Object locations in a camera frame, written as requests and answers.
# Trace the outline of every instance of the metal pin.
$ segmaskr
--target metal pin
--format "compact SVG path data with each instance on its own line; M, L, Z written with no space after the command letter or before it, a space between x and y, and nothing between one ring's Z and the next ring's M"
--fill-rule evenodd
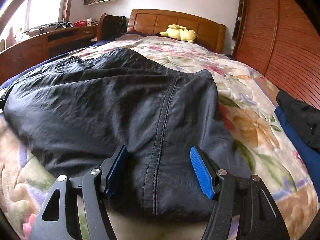
M100 169L93 169L93 170L91 171L91 174L92 174L92 175L97 175L98 173L100 173Z
M221 176L224 176L224 175L227 174L227 171L224 170L224 169L220 169L220 170L218 170L218 174L221 175Z
M62 175L60 175L59 177L58 177L58 181L64 181L65 179L67 178L67 176L66 175L64 175L64 174L62 174Z
M258 175L256 175L256 174L253 174L253 175L252 175L252 179L253 179L254 181L259 181L259 180L260 180L260 177L259 177Z

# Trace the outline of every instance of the stuffed animal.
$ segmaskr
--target stuffed animal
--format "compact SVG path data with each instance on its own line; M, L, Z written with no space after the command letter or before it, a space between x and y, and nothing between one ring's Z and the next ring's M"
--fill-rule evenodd
M187 27L183 27L176 24L171 24L165 33L159 33L161 37L167 36L178 41L187 41L188 43L193 43L196 39L196 32L189 30Z

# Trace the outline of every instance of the red plastic basket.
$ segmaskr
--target red plastic basket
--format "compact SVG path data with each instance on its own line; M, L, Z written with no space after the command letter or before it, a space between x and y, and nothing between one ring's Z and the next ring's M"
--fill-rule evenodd
M87 26L87 21L79 21L73 24L74 27L84 27Z

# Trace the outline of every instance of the wooden wardrobe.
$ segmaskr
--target wooden wardrobe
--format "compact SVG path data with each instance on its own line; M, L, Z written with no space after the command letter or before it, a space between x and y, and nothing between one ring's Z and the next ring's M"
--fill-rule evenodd
M320 37L294 0L244 0L234 56L320 109Z

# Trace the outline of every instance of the floral bedspread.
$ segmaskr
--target floral bedspread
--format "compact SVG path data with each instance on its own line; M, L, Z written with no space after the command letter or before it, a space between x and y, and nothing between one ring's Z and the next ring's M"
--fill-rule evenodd
M207 69L219 92L219 109L226 129L252 172L258 174L275 199L291 239L299 239L318 209L318 199L307 169L284 134L277 117L277 88L258 72L196 44L163 37L127 34L116 41L73 53L97 58L114 48L133 49L174 70L194 73ZM21 239L28 239L36 214L54 183L49 174L17 139L0 114L0 207ZM78 201L83 239L89 239ZM206 223L151 223L108 211L118 239L201 239ZM235 239L238 218L229 239Z

